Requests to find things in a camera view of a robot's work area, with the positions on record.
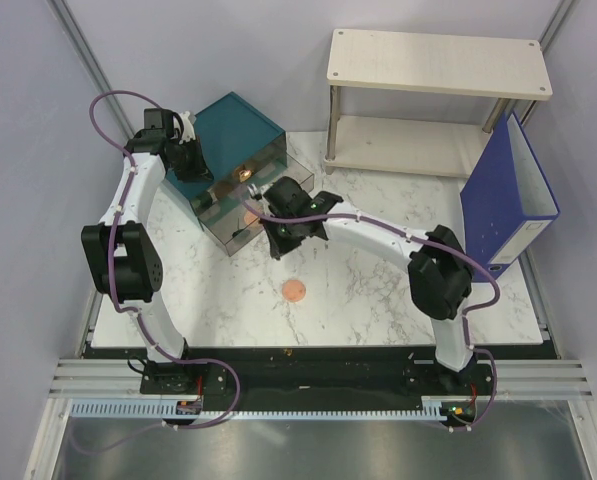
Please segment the peach sponge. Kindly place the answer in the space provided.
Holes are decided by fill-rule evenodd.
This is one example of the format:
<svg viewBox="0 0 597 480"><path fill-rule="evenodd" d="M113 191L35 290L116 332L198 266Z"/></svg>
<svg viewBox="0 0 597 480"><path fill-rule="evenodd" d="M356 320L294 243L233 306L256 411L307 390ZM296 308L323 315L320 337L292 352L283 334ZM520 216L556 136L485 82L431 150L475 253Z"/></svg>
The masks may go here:
<svg viewBox="0 0 597 480"><path fill-rule="evenodd" d="M306 286L300 280L289 279L282 285L282 296L288 302L299 302L304 299L306 293Z"/></svg>
<svg viewBox="0 0 597 480"><path fill-rule="evenodd" d="M258 220L259 220L259 217L257 215L252 214L251 212L246 212L244 215L244 221L246 222L247 225L254 223Z"/></svg>

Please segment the teal drawer organizer box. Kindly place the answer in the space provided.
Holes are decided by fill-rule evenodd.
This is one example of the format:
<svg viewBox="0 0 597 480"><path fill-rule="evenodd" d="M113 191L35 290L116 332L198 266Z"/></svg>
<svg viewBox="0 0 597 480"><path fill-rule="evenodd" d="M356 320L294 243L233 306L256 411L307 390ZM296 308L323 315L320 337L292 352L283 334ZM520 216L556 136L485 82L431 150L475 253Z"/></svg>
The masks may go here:
<svg viewBox="0 0 597 480"><path fill-rule="evenodd" d="M285 130L238 94L231 92L204 108L194 124L204 160L213 173L213 182L183 184L174 173L166 175L165 194L200 225L190 200L220 179L230 166L246 159Z"/></svg>

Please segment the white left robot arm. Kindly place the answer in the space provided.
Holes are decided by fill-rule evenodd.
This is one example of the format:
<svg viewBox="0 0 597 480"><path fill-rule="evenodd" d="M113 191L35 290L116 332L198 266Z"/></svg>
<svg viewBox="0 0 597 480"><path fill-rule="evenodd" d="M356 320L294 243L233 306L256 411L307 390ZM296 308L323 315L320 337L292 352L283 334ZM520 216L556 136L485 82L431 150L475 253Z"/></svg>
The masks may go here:
<svg viewBox="0 0 597 480"><path fill-rule="evenodd" d="M202 393L203 368L186 362L187 342L164 304L161 258L146 229L155 194L169 171L205 182L207 167L190 112L150 108L144 127L120 151L123 172L111 205L81 232L96 290L131 319L147 349L139 373L145 393Z"/></svg>

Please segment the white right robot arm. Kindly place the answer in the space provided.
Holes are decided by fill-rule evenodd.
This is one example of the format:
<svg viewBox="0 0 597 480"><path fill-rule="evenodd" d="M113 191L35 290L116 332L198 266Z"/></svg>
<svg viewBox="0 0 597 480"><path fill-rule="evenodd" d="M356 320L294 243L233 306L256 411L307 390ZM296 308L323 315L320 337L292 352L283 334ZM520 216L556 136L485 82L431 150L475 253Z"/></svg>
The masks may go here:
<svg viewBox="0 0 597 480"><path fill-rule="evenodd" d="M279 260L316 237L349 244L403 270L414 306L432 323L438 386L455 394L471 383L473 353L459 315L472 291L473 268L451 229L407 229L366 214L335 193L310 196L287 176L259 193L249 190L269 212L261 222L272 258Z"/></svg>

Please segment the blue lever arch binder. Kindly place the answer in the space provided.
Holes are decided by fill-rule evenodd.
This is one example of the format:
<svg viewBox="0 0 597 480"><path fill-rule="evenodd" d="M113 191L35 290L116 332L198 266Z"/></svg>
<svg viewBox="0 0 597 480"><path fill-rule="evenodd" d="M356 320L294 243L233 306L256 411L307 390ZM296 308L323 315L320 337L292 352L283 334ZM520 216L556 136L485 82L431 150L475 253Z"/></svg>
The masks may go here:
<svg viewBox="0 0 597 480"><path fill-rule="evenodd" d="M560 215L514 114L499 119L460 198L466 253L495 279Z"/></svg>

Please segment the beige two-tier shelf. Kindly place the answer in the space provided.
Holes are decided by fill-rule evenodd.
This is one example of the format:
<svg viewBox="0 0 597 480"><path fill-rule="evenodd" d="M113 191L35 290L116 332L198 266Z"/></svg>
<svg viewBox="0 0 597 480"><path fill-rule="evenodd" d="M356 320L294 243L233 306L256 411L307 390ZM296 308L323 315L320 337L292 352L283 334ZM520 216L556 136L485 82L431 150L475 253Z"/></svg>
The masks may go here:
<svg viewBox="0 0 597 480"><path fill-rule="evenodd" d="M510 102L547 101L553 94L536 40L362 29L333 32L327 83L327 173L346 168L466 179ZM345 89L495 104L482 125L344 115Z"/></svg>

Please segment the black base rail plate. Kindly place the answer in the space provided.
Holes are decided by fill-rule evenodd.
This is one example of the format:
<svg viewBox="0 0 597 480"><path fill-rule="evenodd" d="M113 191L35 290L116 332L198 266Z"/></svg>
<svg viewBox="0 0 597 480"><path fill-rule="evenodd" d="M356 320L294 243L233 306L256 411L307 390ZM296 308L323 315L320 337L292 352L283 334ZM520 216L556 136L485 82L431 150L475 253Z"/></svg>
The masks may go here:
<svg viewBox="0 0 597 480"><path fill-rule="evenodd" d="M227 400L239 393L244 403L284 394L297 397L299 392L336 403L362 396L397 400L451 395L473 398L490 394L493 387L493 373L487 364L472 364L455 373L425 359L245 360L232 365L234 373L215 363L145 362L143 366L142 394Z"/></svg>

